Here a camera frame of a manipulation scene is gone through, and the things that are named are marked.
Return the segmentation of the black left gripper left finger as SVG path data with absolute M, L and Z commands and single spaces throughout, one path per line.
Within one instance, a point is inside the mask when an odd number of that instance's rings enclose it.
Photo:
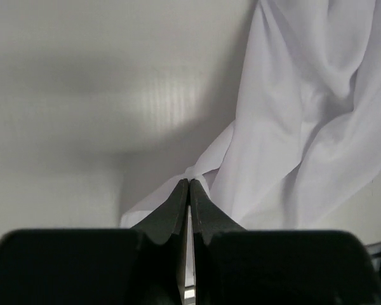
M 129 229 L 18 229 L 0 239 L 0 304 L 182 304 L 187 195 Z

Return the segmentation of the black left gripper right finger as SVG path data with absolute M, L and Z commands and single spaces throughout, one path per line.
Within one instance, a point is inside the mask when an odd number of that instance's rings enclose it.
M 193 180 L 198 304 L 381 304 L 381 280 L 345 231 L 249 231 Z

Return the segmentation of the white t shirt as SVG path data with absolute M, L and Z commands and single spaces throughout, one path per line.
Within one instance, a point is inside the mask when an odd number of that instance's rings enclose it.
M 259 1 L 235 120 L 184 177 L 246 229 L 296 229 L 380 170 L 381 1 Z

